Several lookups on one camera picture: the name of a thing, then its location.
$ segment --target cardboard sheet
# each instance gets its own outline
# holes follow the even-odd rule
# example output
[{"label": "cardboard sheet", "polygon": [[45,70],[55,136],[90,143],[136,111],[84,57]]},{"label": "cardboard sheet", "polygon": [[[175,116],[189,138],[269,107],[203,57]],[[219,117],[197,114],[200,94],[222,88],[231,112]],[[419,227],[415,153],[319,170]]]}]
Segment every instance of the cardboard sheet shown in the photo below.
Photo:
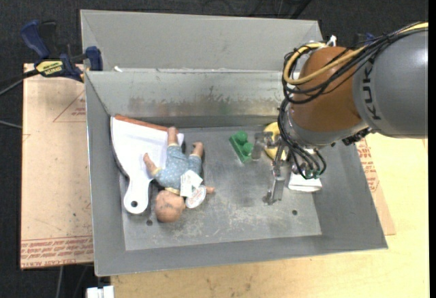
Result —
[{"label": "cardboard sheet", "polygon": [[[24,82],[20,267],[93,261],[84,85]],[[357,144],[385,235],[394,224],[367,142]]]}]

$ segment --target yellow clamp label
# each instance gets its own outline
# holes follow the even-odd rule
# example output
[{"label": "yellow clamp label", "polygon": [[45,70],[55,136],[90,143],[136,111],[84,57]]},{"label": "yellow clamp label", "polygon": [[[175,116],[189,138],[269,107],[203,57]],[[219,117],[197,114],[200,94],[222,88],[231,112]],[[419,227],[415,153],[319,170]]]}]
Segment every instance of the yellow clamp label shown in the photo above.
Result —
[{"label": "yellow clamp label", "polygon": [[43,61],[36,66],[36,70],[48,76],[62,70],[61,61]]}]

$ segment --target yellow cable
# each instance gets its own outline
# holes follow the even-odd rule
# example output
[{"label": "yellow cable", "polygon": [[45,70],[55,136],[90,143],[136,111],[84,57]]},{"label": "yellow cable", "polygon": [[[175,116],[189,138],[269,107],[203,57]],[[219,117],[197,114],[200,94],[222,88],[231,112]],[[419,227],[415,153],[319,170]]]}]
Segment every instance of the yellow cable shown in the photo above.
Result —
[{"label": "yellow cable", "polygon": [[[429,22],[424,22],[424,23],[420,23],[417,25],[413,25],[411,27],[408,27],[404,30],[402,30],[400,33],[405,33],[411,30],[416,30],[416,29],[425,29],[429,27]],[[320,43],[320,42],[314,42],[311,44],[306,44],[302,47],[300,47],[287,61],[285,68],[283,70],[283,78],[286,81],[286,83],[290,84],[290,85],[301,85],[302,83],[306,83],[310,80],[313,80],[316,76],[319,76],[320,74],[323,74],[324,72],[330,70],[331,68],[335,67],[338,64],[344,63],[346,61],[348,61],[349,59],[353,58],[355,55],[357,55],[359,52],[361,52],[362,50],[365,49],[366,46],[360,47],[356,50],[353,50],[345,55],[343,55],[342,57],[336,59],[335,61],[333,61],[332,63],[326,65],[325,67],[317,70],[316,72],[313,72],[312,74],[309,74],[307,76],[304,76],[302,78],[297,78],[296,80],[292,79],[289,77],[289,72],[290,72],[290,68],[292,67],[292,65],[294,64],[295,60],[300,56],[301,52],[306,51],[307,49],[318,49],[321,47],[324,47],[325,44]]]},{"label": "yellow cable", "polygon": [[332,63],[328,64],[327,66],[317,70],[316,72],[313,72],[312,74],[309,74],[307,76],[304,76],[302,78],[297,78],[296,80],[293,80],[292,78],[289,77],[289,69],[292,65],[292,63],[295,61],[295,58],[297,58],[297,54],[292,55],[292,57],[290,57],[289,61],[286,63],[285,69],[283,71],[283,78],[285,79],[285,81],[287,83],[289,83],[290,85],[301,85],[302,83],[306,83],[307,81],[310,81],[312,79],[314,79],[316,76],[323,74],[324,72],[330,70],[331,68],[335,67],[338,64],[341,64],[345,61],[347,61],[348,59],[354,57],[355,55],[357,55],[360,51],[362,51],[365,47],[360,47],[356,50],[353,50],[352,52],[347,53],[346,55],[343,55],[342,57],[336,59],[335,61],[333,61]]}]

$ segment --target white paper tag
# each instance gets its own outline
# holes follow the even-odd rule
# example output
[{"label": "white paper tag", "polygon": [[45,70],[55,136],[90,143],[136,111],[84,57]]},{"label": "white paper tag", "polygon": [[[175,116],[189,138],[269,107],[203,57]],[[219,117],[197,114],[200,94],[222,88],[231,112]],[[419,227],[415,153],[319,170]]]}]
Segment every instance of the white paper tag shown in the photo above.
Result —
[{"label": "white paper tag", "polygon": [[200,185],[198,189],[196,189],[191,197],[186,198],[185,204],[188,208],[196,208],[200,206],[204,199],[206,198],[206,187],[204,185]]},{"label": "white paper tag", "polygon": [[198,189],[202,183],[201,178],[197,173],[192,170],[187,170],[182,174],[180,180],[180,195],[184,197],[191,197],[193,192]]}]

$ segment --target baby doll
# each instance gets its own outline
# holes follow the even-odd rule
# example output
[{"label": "baby doll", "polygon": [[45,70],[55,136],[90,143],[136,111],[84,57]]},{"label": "baby doll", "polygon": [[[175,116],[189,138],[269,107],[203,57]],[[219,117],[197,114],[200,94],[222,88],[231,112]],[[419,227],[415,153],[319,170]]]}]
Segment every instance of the baby doll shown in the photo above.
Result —
[{"label": "baby doll", "polygon": [[[168,147],[165,168],[160,168],[144,154],[144,163],[147,170],[155,178],[156,182],[165,189],[156,197],[155,213],[160,222],[177,221],[186,208],[185,199],[180,196],[181,176],[188,170],[199,175],[202,171],[203,143],[193,144],[193,151],[187,157],[177,141],[177,129],[168,128]],[[207,187],[208,194],[214,192],[214,188]]]}]

